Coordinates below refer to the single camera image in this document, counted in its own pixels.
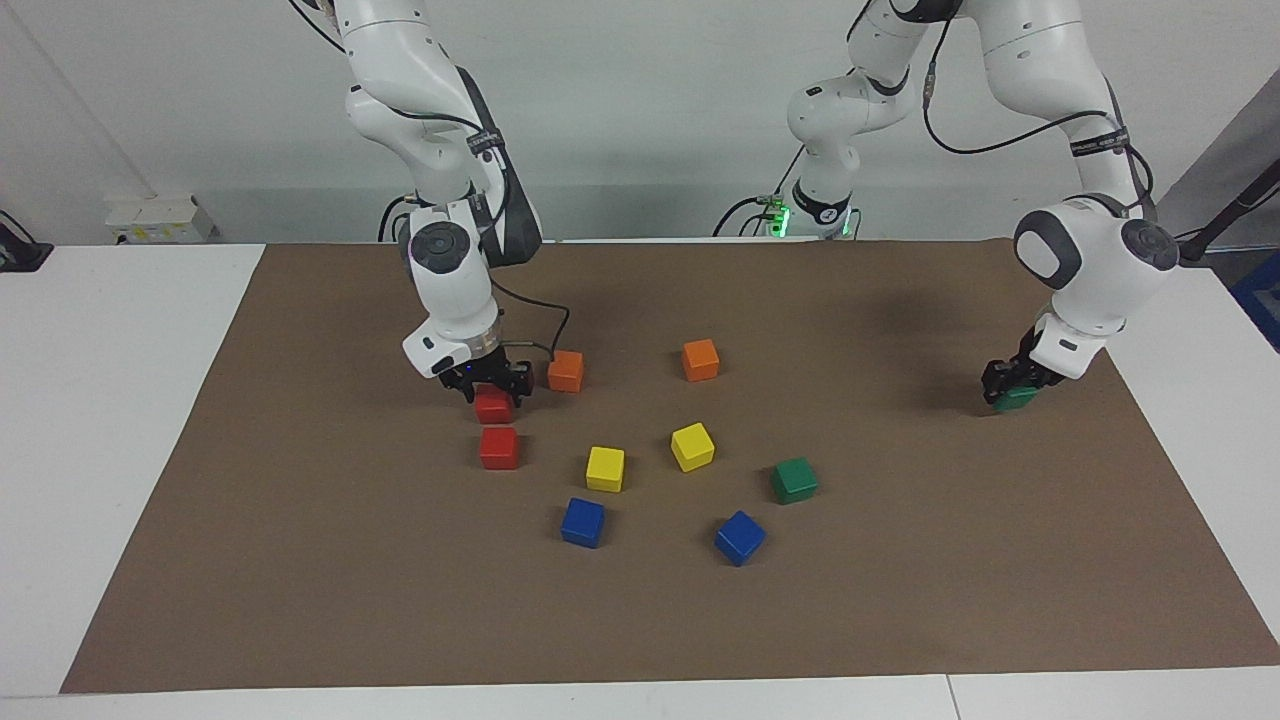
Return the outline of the yellow wooden cube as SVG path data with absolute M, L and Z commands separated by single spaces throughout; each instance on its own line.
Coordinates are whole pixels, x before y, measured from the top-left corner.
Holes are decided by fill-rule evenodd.
M 716 443 L 700 421 L 675 430 L 671 434 L 669 448 L 684 473 L 704 468 L 716 456 Z
M 596 492 L 620 493 L 625 483 L 626 455 L 621 448 L 590 447 L 585 486 Z

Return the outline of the blue wooden cube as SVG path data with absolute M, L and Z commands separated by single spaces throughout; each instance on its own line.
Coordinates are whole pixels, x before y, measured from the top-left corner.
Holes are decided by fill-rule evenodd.
M 559 524 L 562 541 L 595 550 L 605 527 L 605 507 L 590 500 L 573 497 L 567 502 Z
M 714 547 L 730 564 L 741 568 L 765 543 L 767 537 L 763 525 L 739 510 L 717 528 Z

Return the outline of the brown paper table mat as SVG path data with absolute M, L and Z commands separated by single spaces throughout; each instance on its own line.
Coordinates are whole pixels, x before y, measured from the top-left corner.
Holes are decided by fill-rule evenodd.
M 1047 291 L 1005 241 L 559 245 L 585 386 L 489 471 L 401 341 L 394 249 L 273 246 L 63 683 L 70 693 L 1280 665 L 1107 356 L 995 414 Z M 687 382 L 686 342 L 719 375 Z M 714 460 L 680 470 L 703 423 Z M 590 447 L 623 488 L 585 486 Z M 820 487 L 781 505 L 778 462 Z M 567 502 L 605 507 L 595 550 Z M 767 530 L 736 568 L 736 511 Z

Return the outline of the blue plastic crate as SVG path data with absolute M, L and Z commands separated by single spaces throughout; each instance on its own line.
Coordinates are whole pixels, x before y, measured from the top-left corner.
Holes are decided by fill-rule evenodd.
M 1229 287 L 1258 332 L 1280 354 L 1280 249 Z

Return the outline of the black stand pole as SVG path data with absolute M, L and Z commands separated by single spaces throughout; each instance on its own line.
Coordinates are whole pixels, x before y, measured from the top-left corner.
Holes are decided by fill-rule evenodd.
M 1208 247 L 1231 224 L 1262 208 L 1270 199 L 1280 193 L 1280 158 L 1260 173 L 1238 196 L 1206 222 L 1202 227 L 1187 231 L 1178 240 L 1179 263 L 1188 265 L 1198 263 Z

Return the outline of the white wall socket box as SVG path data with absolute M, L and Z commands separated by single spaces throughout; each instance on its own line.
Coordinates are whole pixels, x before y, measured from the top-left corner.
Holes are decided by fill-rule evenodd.
M 110 201 L 104 224 L 115 243 L 209 243 L 220 234 L 192 195 Z

